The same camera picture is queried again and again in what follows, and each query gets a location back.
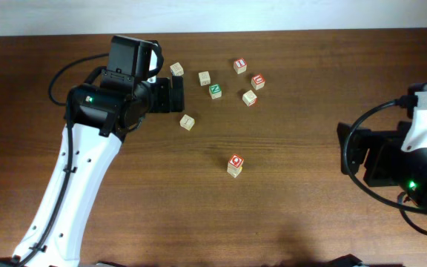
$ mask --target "background wall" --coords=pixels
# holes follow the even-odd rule
[[[0,36],[427,27],[427,0],[0,0]]]

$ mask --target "red block face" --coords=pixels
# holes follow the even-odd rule
[[[238,59],[237,61],[235,61],[235,65],[236,67],[244,67],[246,66],[246,62],[244,59]]]
[[[265,81],[265,78],[263,78],[263,76],[261,74],[258,74],[255,77],[253,77],[253,80],[255,81],[255,83],[257,85],[259,85],[260,83]]]
[[[243,163],[243,159],[242,159],[240,156],[238,156],[238,155],[234,154],[234,155],[231,157],[231,159],[230,159],[229,163],[230,163],[230,164],[232,164],[232,166],[234,166],[235,168],[238,168],[239,166],[241,166],[241,165],[242,165],[242,163]]]

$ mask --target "green block face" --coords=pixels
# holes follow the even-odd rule
[[[211,85],[208,89],[210,89],[211,93],[219,93],[222,91],[222,89],[220,89],[220,85]]]

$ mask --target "wooden table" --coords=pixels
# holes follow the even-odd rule
[[[148,114],[127,137],[96,198],[82,263],[128,266],[260,266],[332,260],[427,266],[427,237],[340,173],[338,122],[427,82],[427,29],[273,33],[139,34],[157,39],[165,67],[185,69],[185,112]],[[0,257],[30,226],[55,165],[63,108],[47,98],[53,74],[104,53],[110,35],[0,38]],[[233,60],[248,70],[237,75]],[[105,59],[69,70],[54,88],[63,100]],[[223,89],[212,100],[198,72]],[[266,86],[247,108],[254,73]],[[365,126],[391,130],[392,109]],[[228,158],[245,158],[234,179]],[[395,199],[399,188],[377,192]],[[412,216],[427,228],[427,218]]]

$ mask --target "green light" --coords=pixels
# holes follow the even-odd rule
[[[415,182],[411,181],[411,182],[409,183],[409,188],[410,188],[410,189],[414,190],[414,189],[416,189],[416,187],[417,187],[417,184],[416,184]]]

